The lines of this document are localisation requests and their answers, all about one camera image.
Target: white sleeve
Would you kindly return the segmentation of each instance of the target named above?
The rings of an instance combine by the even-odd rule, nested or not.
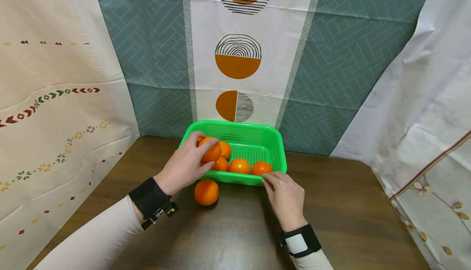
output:
[[[302,258],[294,258],[292,255],[290,257],[297,270],[334,270],[322,250]]]
[[[129,196],[61,242],[34,270],[105,270],[143,231]]]

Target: white curtain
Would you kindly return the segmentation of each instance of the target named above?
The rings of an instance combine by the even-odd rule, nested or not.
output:
[[[471,0],[427,0],[332,156],[372,167],[433,269],[471,269]]]
[[[0,261],[24,269],[139,136],[97,0],[0,0]]]

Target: black wrist strap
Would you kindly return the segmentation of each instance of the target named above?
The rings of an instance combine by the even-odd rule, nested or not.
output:
[[[144,215],[144,220],[148,220],[160,210],[170,210],[174,204],[170,201],[171,196],[166,195],[152,177],[132,190],[129,197]]]
[[[280,233],[279,239],[280,239],[281,246],[287,246],[288,244],[286,243],[286,239],[296,236],[298,234],[301,234],[302,238],[304,239],[304,242],[307,245],[307,249],[305,251],[296,252],[294,254],[292,252],[289,252],[289,254],[292,255],[293,257],[295,258],[305,257],[308,254],[317,252],[319,251],[319,249],[322,248],[310,224],[307,224],[306,226],[301,227],[300,229],[293,230],[292,232]]]

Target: green patterned wall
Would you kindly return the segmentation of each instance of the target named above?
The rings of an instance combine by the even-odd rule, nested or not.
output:
[[[281,121],[287,151],[331,153],[424,1],[319,0]],[[99,3],[141,134],[182,137],[193,121],[183,1]]]

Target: orange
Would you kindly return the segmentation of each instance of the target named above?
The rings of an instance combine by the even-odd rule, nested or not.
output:
[[[214,163],[213,167],[211,168],[213,171],[229,171],[229,164],[227,163],[226,159],[222,156]]]
[[[203,143],[207,142],[209,139],[211,139],[212,137],[206,137],[204,139],[201,139],[199,140],[197,143],[196,143],[196,146],[197,147],[200,147]],[[222,154],[222,148],[221,148],[221,145],[218,143],[216,143],[215,145],[213,145],[203,156],[203,158],[201,159],[201,162],[205,163],[205,162],[216,162],[220,157],[221,157],[221,154]]]
[[[250,174],[250,164],[243,158],[233,159],[231,164],[229,165],[229,172]]]
[[[219,198],[219,186],[210,179],[201,180],[195,187],[195,200],[200,205],[212,205]]]
[[[256,162],[252,167],[252,175],[261,176],[264,173],[273,172],[273,168],[267,162]]]
[[[222,155],[221,156],[228,160],[230,158],[231,152],[232,152],[229,143],[219,142],[219,144],[221,145],[221,149],[222,149]]]

